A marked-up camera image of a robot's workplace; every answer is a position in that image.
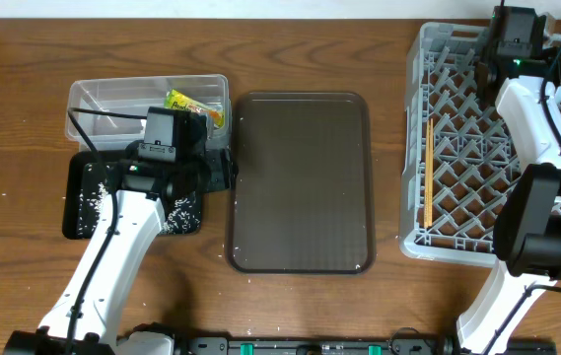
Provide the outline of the yellow snack wrapper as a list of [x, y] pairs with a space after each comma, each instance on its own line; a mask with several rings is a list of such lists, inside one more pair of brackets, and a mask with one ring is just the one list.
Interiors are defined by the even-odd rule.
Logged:
[[212, 119], [215, 128], [222, 128], [225, 124], [225, 116], [222, 110], [214, 109], [207, 104], [196, 101], [175, 89], [167, 92], [164, 107], [207, 114]]

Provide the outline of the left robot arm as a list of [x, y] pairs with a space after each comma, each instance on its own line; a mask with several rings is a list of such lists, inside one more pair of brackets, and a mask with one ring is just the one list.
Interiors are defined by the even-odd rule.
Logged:
[[33, 332], [14, 331], [6, 354], [177, 354], [184, 342], [158, 323], [125, 337], [118, 331], [139, 267], [161, 233], [169, 207], [191, 193], [207, 193], [212, 168], [205, 157], [213, 120], [206, 114], [151, 106], [144, 136], [113, 165], [78, 122], [67, 116], [104, 177], [107, 196], [77, 268], [53, 308]]

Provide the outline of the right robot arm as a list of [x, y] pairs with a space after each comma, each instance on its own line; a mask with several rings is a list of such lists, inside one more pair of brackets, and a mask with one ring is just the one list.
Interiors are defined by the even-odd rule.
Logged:
[[494, 266], [446, 354], [509, 353], [533, 303], [561, 294], [561, 44], [545, 46], [548, 22], [532, 8], [496, 6], [475, 68], [477, 95], [508, 126], [521, 176], [494, 222]]

